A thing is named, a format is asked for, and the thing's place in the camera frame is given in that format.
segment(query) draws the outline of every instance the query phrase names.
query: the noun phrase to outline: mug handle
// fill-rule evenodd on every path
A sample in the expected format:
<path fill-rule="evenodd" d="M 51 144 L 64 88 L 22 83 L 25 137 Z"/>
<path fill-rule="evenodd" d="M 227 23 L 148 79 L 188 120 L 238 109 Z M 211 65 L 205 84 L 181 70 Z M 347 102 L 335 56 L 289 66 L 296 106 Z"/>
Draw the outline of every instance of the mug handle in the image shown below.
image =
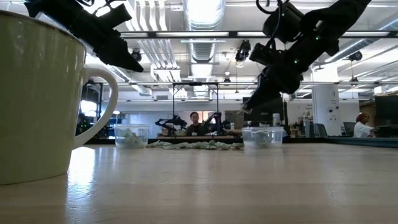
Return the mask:
<path fill-rule="evenodd" d="M 95 123 L 94 126 L 92 126 L 89 130 L 75 137 L 75 147 L 73 149 L 76 149 L 84 145 L 84 143 L 90 140 L 96 133 L 98 133 L 101 130 L 103 126 L 106 125 L 106 123 L 109 121 L 110 117 L 112 116 L 114 109 L 116 108 L 116 103 L 118 102 L 118 97 L 119 97 L 118 83 L 116 82 L 116 79 L 113 77 L 113 75 L 110 72 L 92 66 L 87 67 L 85 65 L 84 73 L 85 75 L 83 83 L 86 83 L 90 77 L 100 77 L 103 78 L 106 82 L 108 82 L 110 87 L 111 97 L 109 99 L 109 103 L 105 110 L 104 115 L 102 115 L 102 117 L 97 121 L 97 123 Z"/>

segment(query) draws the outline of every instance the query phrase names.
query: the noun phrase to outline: monitor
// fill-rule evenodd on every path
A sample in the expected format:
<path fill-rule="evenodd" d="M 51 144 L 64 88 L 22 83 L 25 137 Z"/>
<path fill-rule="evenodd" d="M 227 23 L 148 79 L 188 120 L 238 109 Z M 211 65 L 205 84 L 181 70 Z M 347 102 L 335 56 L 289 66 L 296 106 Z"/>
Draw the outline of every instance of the monitor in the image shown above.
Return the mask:
<path fill-rule="evenodd" d="M 398 96 L 377 96 L 374 100 L 378 119 L 398 118 Z"/>

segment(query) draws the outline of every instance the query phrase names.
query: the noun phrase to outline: woman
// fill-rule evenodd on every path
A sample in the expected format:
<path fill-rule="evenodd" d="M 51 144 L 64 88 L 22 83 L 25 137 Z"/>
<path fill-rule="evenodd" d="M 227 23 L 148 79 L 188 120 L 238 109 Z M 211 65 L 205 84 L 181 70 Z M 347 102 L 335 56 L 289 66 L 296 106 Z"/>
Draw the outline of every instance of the woman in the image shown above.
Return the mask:
<path fill-rule="evenodd" d="M 369 115 L 361 113 L 356 117 L 356 124 L 354 127 L 354 138 L 374 138 L 374 128 L 369 127 L 366 123 L 369 121 Z"/>

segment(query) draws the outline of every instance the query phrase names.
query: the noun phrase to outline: table surface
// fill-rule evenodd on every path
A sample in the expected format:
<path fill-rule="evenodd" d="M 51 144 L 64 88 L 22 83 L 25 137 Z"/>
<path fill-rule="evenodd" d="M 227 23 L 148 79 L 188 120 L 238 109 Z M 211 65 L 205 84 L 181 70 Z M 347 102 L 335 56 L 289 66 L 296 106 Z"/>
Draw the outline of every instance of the table surface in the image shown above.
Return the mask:
<path fill-rule="evenodd" d="M 398 223 L 398 151 L 73 151 L 67 175 L 0 186 L 0 223 Z"/>
<path fill-rule="evenodd" d="M 233 139 L 234 136 L 159 136 L 156 139 Z"/>

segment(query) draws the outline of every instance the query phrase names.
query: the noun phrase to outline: clear plastic container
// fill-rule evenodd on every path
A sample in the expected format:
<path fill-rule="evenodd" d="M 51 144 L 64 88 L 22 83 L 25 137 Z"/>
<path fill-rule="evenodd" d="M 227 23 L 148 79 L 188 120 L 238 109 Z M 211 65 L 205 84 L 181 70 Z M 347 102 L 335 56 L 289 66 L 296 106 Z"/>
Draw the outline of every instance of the clear plastic container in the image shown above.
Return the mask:
<path fill-rule="evenodd" d="M 150 126 L 146 124 L 117 124 L 115 143 L 121 149 L 139 149 L 148 144 Z"/>
<path fill-rule="evenodd" d="M 245 147 L 264 149 L 281 147 L 284 136 L 283 127 L 251 127 L 242 129 Z"/>

